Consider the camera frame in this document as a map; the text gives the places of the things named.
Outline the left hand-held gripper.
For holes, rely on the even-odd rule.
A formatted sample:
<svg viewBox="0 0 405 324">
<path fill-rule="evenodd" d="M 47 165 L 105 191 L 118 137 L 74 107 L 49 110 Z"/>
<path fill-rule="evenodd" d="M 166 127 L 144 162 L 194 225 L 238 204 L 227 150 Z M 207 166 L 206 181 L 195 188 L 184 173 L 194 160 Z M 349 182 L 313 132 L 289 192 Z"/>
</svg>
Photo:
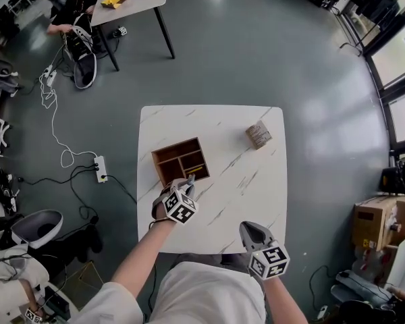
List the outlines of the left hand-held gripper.
<svg viewBox="0 0 405 324">
<path fill-rule="evenodd" d="M 170 220 L 185 225 L 197 213 L 194 181 L 195 175 L 190 174 L 187 178 L 174 179 L 162 189 L 152 204 L 155 222 Z"/>
</svg>

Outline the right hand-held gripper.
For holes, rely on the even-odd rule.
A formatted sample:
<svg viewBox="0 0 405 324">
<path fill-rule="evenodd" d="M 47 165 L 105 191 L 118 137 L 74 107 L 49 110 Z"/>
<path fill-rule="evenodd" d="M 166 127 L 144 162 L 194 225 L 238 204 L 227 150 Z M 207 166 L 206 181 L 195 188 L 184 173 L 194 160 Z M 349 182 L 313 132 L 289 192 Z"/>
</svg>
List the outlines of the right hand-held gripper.
<svg viewBox="0 0 405 324">
<path fill-rule="evenodd" d="M 255 222 L 243 221 L 239 226 L 239 233 L 245 248 L 252 248 L 254 243 L 269 243 L 250 254 L 248 270 L 254 276 L 265 281 L 286 272 L 290 256 L 285 246 L 274 240 L 268 228 Z"/>
</svg>

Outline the brown wooden compartment tray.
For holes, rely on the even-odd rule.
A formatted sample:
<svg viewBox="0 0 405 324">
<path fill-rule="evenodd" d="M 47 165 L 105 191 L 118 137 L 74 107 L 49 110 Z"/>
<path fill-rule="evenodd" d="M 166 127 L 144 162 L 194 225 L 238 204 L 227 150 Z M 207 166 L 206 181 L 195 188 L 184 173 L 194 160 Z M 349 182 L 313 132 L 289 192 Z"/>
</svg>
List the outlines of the brown wooden compartment tray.
<svg viewBox="0 0 405 324">
<path fill-rule="evenodd" d="M 178 178 L 195 175 L 195 180 L 210 177 L 209 168 L 198 138 L 191 138 L 151 153 L 161 183 L 166 186 Z M 203 169 L 187 174 L 186 170 L 202 166 Z"/>
</svg>

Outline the person's right forearm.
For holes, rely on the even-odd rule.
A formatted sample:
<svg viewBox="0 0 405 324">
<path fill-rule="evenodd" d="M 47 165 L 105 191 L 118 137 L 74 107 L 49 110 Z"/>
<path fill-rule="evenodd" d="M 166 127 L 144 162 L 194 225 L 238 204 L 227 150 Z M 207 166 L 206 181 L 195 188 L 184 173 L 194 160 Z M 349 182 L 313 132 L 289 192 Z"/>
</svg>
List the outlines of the person's right forearm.
<svg viewBox="0 0 405 324">
<path fill-rule="evenodd" d="M 279 277 L 264 280 L 263 288 L 273 324 L 308 324 L 304 313 Z"/>
</svg>

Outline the person's left forearm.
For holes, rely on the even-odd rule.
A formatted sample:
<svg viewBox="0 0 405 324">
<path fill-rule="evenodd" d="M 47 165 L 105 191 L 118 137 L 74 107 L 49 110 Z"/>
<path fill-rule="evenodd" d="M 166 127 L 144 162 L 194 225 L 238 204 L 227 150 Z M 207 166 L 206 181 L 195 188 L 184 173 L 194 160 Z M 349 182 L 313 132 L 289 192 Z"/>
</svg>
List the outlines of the person's left forearm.
<svg viewBox="0 0 405 324">
<path fill-rule="evenodd" d="M 159 251 L 175 225 L 176 222 L 169 219 L 154 222 L 117 268 L 111 281 L 125 287 L 136 298 L 149 278 Z"/>
</svg>

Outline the brown cardboard box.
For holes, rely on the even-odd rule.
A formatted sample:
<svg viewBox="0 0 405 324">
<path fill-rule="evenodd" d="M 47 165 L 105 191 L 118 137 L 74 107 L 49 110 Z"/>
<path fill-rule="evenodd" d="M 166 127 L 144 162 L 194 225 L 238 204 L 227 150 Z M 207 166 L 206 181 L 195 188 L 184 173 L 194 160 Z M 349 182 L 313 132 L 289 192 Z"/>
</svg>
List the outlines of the brown cardboard box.
<svg viewBox="0 0 405 324">
<path fill-rule="evenodd" d="M 405 240 L 405 196 L 376 196 L 354 205 L 352 243 L 380 251 Z"/>
</svg>

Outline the person's grey trousers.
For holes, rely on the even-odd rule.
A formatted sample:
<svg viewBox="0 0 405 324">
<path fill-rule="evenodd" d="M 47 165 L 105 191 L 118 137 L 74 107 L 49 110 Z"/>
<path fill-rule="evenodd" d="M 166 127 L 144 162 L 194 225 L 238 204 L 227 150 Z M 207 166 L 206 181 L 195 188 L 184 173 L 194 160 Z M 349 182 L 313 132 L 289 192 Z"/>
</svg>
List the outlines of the person's grey trousers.
<svg viewBox="0 0 405 324">
<path fill-rule="evenodd" d="M 175 259 L 170 269 L 173 269 L 175 266 L 183 262 L 192 262 L 247 273 L 248 260 L 249 255 L 246 253 L 244 254 L 184 253 L 178 255 L 178 257 Z"/>
</svg>

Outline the person's white shirt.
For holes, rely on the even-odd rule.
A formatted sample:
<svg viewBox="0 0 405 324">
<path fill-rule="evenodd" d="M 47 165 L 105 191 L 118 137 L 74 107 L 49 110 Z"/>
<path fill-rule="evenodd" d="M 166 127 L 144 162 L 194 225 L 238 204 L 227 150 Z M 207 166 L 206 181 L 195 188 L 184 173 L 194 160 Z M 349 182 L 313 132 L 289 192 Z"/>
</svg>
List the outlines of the person's white shirt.
<svg viewBox="0 0 405 324">
<path fill-rule="evenodd" d="M 245 273 L 182 262 L 163 278 L 147 322 L 135 297 L 108 282 L 70 324 L 265 324 L 263 291 Z"/>
</svg>

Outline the small brown printed carton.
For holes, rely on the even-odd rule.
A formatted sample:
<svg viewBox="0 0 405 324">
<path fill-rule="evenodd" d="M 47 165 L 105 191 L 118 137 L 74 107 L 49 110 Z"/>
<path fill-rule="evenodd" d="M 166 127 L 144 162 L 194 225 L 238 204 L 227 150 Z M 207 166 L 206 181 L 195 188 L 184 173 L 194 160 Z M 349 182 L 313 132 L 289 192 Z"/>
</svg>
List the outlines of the small brown printed carton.
<svg viewBox="0 0 405 324">
<path fill-rule="evenodd" d="M 246 135 L 250 139 L 255 150 L 259 150 L 273 139 L 266 125 L 259 120 L 246 130 Z"/>
</svg>

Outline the black yellow device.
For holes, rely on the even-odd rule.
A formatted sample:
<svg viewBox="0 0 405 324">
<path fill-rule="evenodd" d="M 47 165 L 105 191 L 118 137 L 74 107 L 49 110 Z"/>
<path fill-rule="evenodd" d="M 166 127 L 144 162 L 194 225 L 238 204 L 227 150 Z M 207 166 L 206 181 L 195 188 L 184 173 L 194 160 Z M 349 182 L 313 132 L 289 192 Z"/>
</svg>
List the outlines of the black yellow device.
<svg viewBox="0 0 405 324">
<path fill-rule="evenodd" d="M 391 194 L 405 195 L 405 158 L 395 162 L 381 172 L 379 190 Z"/>
</svg>

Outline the white-framed black backpack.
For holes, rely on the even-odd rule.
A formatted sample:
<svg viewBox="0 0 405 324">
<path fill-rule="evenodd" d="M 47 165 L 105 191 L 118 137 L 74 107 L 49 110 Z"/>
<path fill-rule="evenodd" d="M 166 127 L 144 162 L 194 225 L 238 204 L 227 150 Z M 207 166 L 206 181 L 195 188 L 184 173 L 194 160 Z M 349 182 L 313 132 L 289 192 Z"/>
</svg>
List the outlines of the white-framed black backpack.
<svg viewBox="0 0 405 324">
<path fill-rule="evenodd" d="M 92 86 L 97 76 L 97 56 L 89 17 L 87 13 L 80 14 L 72 30 L 63 37 L 65 52 L 74 64 L 74 84 L 80 90 Z"/>
</svg>

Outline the black-framed glass doors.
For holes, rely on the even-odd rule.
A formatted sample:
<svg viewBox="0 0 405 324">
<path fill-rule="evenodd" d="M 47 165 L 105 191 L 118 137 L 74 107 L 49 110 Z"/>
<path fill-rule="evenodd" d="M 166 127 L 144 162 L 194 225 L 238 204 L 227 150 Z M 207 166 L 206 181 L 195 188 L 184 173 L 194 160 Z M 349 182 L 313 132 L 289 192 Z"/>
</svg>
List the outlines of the black-framed glass doors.
<svg viewBox="0 0 405 324">
<path fill-rule="evenodd" d="M 390 154 L 405 154 L 405 8 L 364 49 L 382 106 Z"/>
</svg>

